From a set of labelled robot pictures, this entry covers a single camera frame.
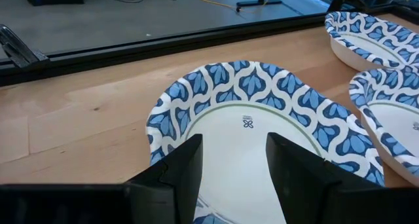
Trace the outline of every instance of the gray floor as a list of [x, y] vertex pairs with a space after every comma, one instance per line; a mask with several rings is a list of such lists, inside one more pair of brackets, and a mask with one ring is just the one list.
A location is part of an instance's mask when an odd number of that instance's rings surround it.
[[[281, 5], [267, 5], [256, 13], [240, 14], [199, 0], [144, 0], [138, 4], [84, 1], [84, 5], [32, 7], [26, 0], [0, 0], [0, 24], [10, 27], [31, 48], [50, 53], [313, 14], [327, 9], [327, 4], [318, 0], [282, 0]], [[247, 0], [214, 1], [234, 5]]]

